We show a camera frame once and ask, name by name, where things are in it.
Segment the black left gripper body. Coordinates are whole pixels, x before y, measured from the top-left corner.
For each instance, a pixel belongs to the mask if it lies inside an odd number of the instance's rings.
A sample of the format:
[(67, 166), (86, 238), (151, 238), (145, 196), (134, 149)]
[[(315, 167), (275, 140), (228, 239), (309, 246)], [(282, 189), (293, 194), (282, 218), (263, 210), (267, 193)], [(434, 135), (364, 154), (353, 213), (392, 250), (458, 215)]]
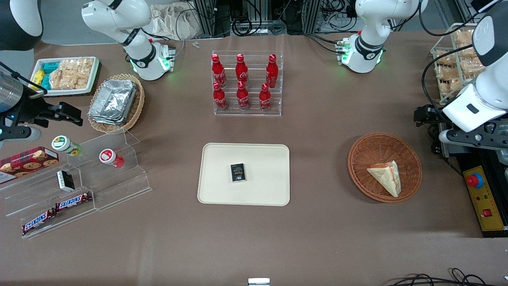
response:
[(435, 108), (434, 106), (425, 106), (425, 124), (444, 124), (449, 127), (449, 119), (442, 112), (442, 108)]

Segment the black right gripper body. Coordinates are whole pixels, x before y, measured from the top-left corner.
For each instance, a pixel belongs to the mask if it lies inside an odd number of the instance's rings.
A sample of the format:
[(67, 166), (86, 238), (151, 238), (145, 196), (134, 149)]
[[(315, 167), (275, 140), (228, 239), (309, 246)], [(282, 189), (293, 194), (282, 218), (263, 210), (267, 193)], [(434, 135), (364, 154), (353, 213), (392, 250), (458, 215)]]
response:
[(60, 121), (54, 110), (55, 106), (46, 103), (44, 92), (23, 92), (15, 106), (15, 125), (23, 123), (36, 124), (47, 128), (48, 121)]

